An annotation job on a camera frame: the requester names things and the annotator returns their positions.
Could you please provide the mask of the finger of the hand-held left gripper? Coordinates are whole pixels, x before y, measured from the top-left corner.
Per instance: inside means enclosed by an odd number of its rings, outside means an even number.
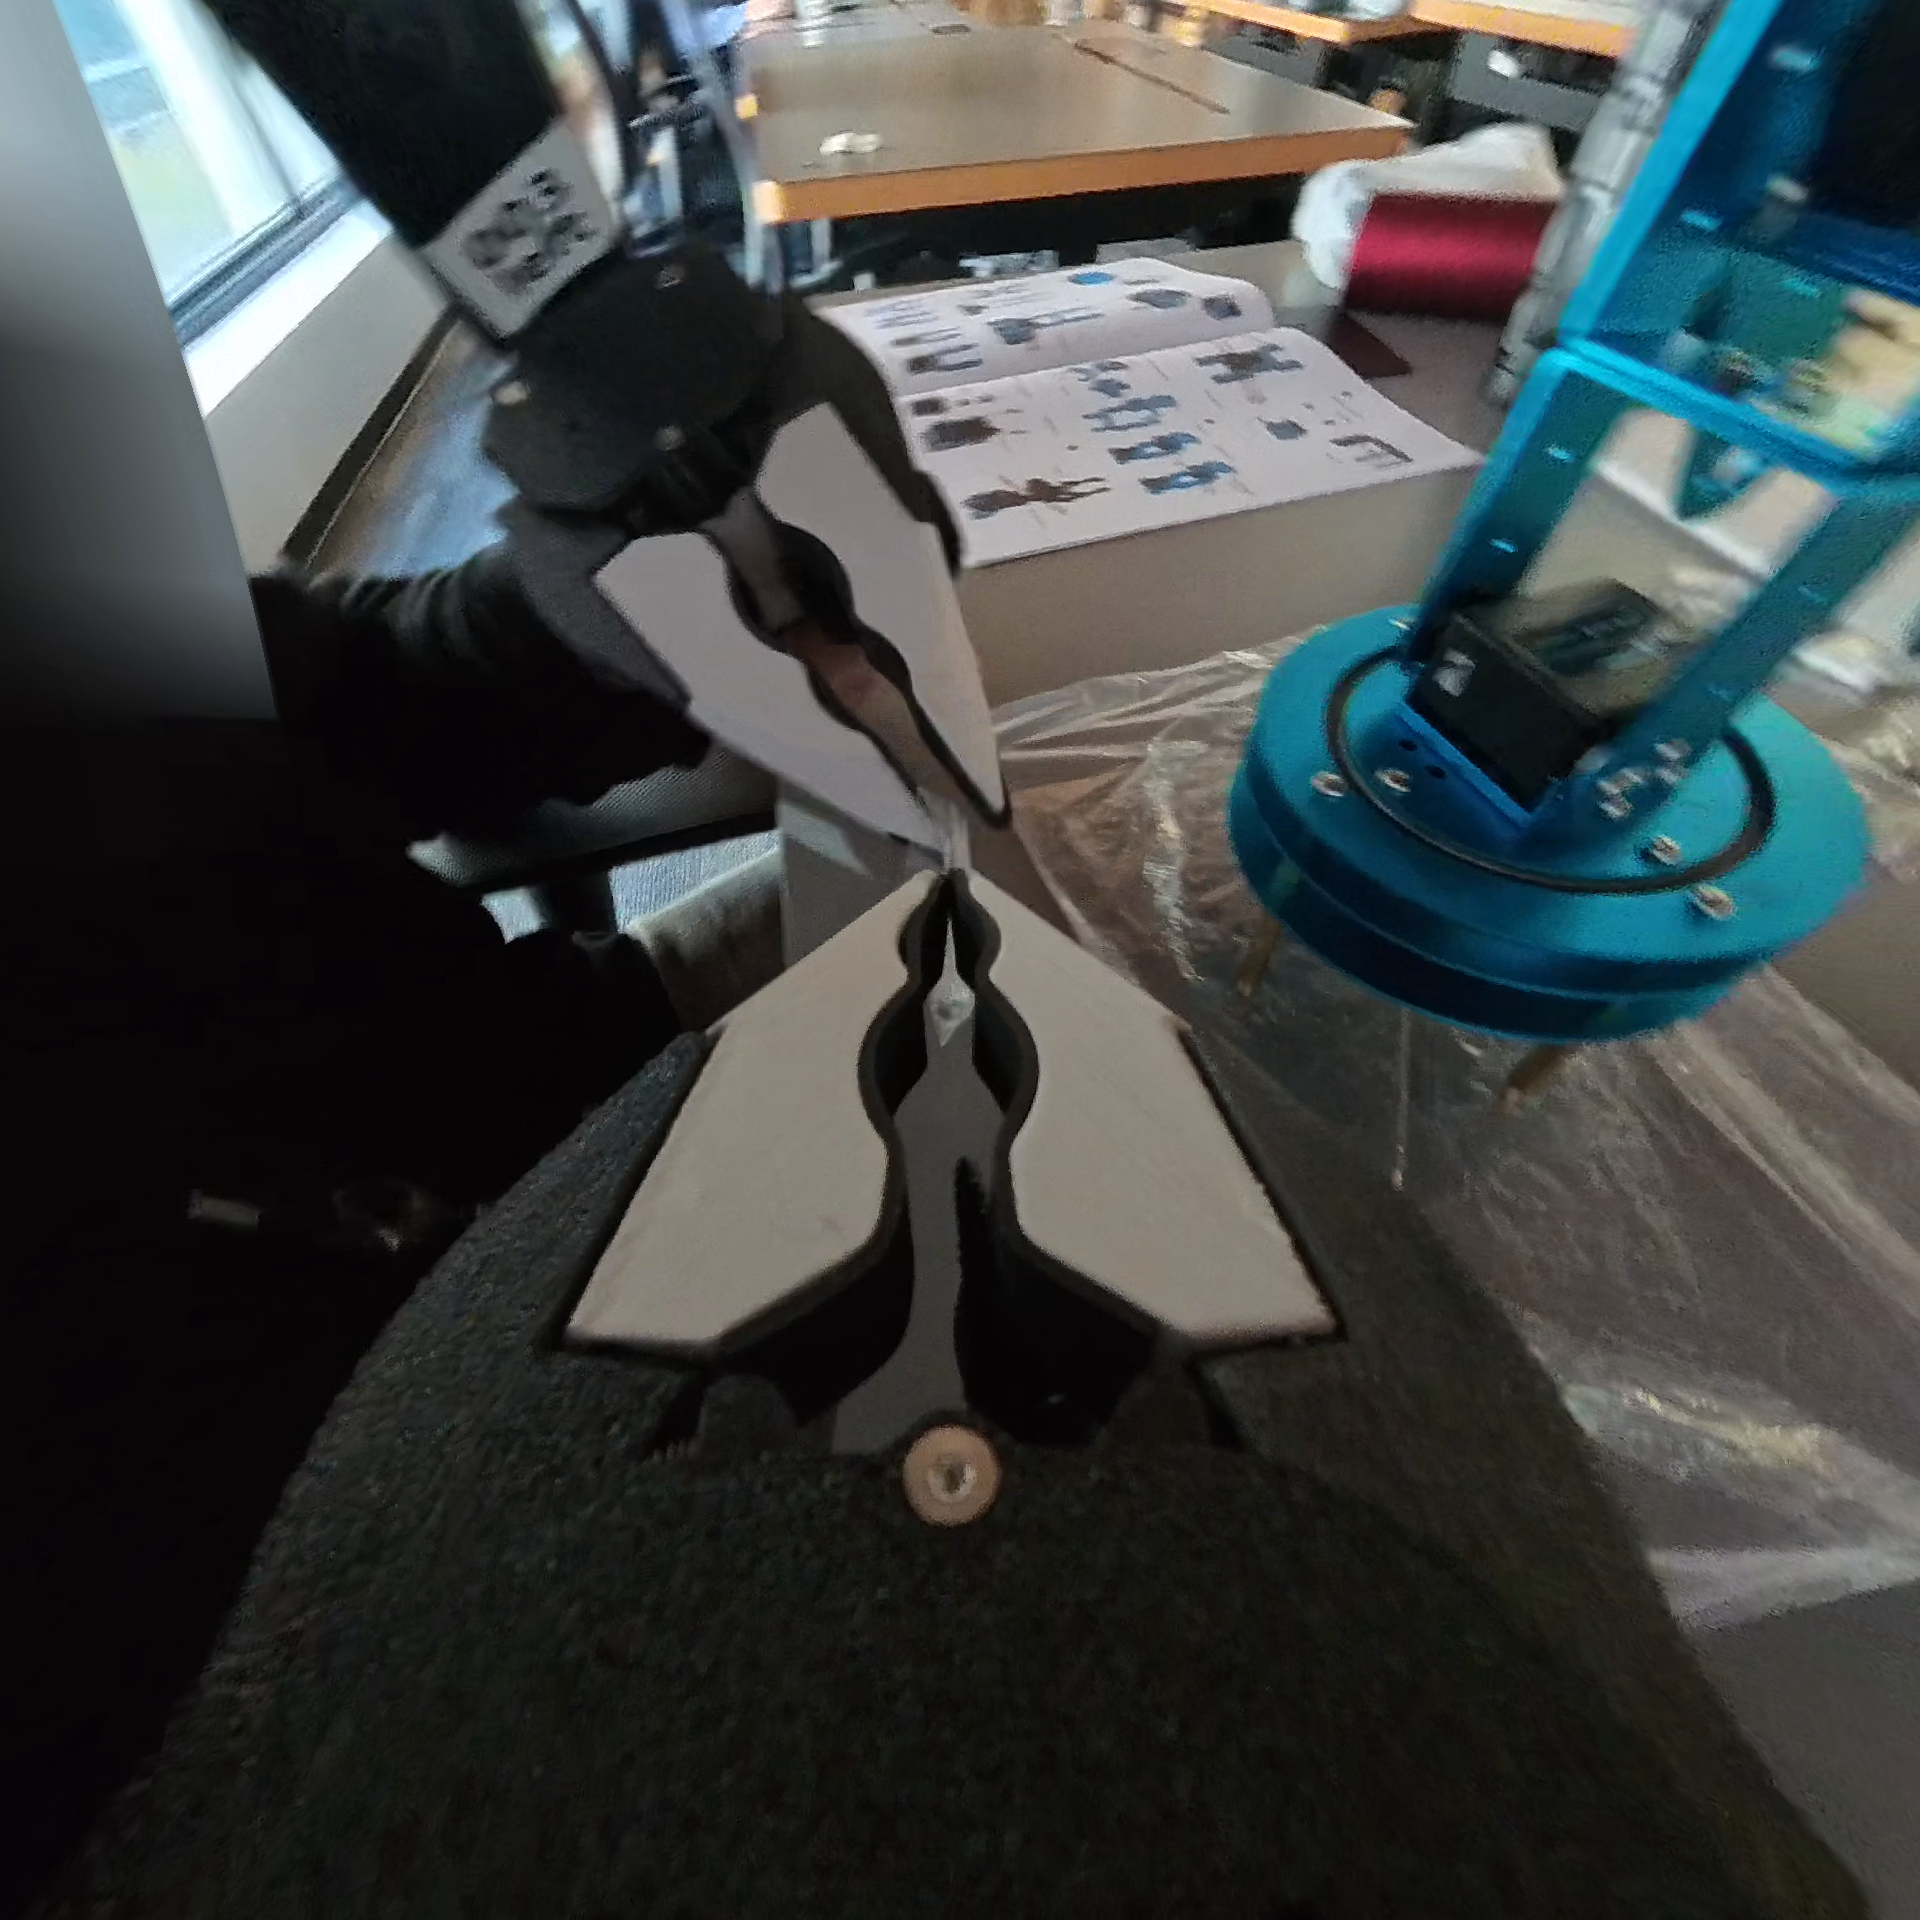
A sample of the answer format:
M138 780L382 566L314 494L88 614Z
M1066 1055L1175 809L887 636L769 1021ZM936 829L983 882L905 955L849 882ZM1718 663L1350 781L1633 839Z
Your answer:
M692 722L784 786L931 853L945 828L859 726L831 714L804 665L738 612L730 563L707 534L627 543L593 575L609 605L681 685ZM963 743L963 612L940 561L857 566L881 588L881 636L936 737Z
M945 534L908 509L827 402L779 423L752 503L799 604L784 638L824 709L876 748L922 809L1008 826Z

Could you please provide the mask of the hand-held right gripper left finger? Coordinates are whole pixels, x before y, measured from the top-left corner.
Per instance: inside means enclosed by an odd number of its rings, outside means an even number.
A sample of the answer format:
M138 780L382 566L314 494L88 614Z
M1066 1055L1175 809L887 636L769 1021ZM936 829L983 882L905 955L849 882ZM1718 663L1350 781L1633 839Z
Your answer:
M575 1351L769 1382L820 1420L914 1303L898 1110L929 1069L952 886L897 886L707 1037L566 1324Z

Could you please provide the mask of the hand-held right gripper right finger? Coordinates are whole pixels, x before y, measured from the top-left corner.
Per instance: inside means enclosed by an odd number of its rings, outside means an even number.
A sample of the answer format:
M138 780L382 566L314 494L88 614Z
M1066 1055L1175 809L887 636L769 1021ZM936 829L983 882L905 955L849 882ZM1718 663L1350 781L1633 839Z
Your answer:
M1007 1428L1099 1428L1155 1375L1339 1333L1185 1020L985 878L953 878L975 1069L996 1110L963 1188L953 1317Z

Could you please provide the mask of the blue toy robot arm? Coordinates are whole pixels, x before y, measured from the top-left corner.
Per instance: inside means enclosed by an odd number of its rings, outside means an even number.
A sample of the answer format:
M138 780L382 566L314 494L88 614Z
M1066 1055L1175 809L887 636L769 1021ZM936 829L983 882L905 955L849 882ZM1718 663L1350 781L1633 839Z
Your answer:
M1828 499L1726 618L1524 593L1620 415L1684 513ZM1916 5L1731 5L1414 607L1298 643L1227 799L1268 917L1542 1058L1705 1012L1865 876L1865 812L1766 692L1916 526Z

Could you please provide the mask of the person's left forearm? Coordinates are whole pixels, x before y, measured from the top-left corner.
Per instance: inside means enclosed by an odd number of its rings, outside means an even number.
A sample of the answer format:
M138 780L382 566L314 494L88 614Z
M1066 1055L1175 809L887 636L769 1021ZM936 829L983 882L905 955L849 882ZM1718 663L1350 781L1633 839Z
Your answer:
M593 804L711 748L550 630L505 541L406 575L280 564L248 588L295 770L393 841Z

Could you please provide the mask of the wooden office desk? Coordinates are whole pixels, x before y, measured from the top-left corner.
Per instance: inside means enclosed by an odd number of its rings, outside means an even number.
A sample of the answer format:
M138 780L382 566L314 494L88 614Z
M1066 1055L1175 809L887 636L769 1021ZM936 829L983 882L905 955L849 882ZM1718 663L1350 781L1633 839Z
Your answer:
M771 226L1311 175L1410 140L1399 117L1115 20L771 35L742 82Z

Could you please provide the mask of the black office chair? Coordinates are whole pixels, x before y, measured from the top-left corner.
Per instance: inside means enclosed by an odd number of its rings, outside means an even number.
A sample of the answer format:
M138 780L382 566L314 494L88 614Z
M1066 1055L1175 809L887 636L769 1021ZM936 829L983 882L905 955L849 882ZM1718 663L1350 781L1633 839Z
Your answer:
M475 831L442 831L412 860L467 895L527 892L543 924L612 931L610 873L639 860L710 849L778 823L778 781L714 746L695 765L612 786L587 804L545 803Z

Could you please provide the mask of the open instruction booklet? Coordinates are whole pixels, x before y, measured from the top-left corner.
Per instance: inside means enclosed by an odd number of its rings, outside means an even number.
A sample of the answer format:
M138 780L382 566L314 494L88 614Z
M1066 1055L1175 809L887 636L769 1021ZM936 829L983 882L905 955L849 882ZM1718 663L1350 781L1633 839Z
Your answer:
M1355 349L1247 279L1120 260L832 305L972 570L1464 474Z

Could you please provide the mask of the large clear plastic bag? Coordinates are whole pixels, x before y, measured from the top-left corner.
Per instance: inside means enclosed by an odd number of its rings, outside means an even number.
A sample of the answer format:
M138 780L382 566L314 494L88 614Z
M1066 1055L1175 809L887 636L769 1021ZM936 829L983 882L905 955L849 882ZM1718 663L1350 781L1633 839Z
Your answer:
M1016 823L1096 954L1263 1125L1329 1119L1515 1319L1620 1485L1680 1619L1916 1582L1918 1103L1766 969L1689 1025L1579 1051L1518 1110L1523 1047L1410 1015L1273 931L1225 797L1290 639L996 711Z

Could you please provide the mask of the person's black clothed torso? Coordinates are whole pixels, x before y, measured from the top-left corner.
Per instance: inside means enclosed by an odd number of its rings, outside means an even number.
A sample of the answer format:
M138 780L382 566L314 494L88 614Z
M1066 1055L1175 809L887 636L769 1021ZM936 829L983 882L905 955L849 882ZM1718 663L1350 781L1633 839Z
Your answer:
M275 726L6 721L2 1900L163 1738L352 1367L680 1028Z

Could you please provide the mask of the red metal tube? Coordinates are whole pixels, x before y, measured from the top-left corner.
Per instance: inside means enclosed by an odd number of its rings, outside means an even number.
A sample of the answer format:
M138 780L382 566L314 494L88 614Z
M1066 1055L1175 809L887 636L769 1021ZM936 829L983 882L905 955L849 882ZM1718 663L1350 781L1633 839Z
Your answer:
M1524 294L1554 198L1379 195L1343 302L1362 316L1505 322Z

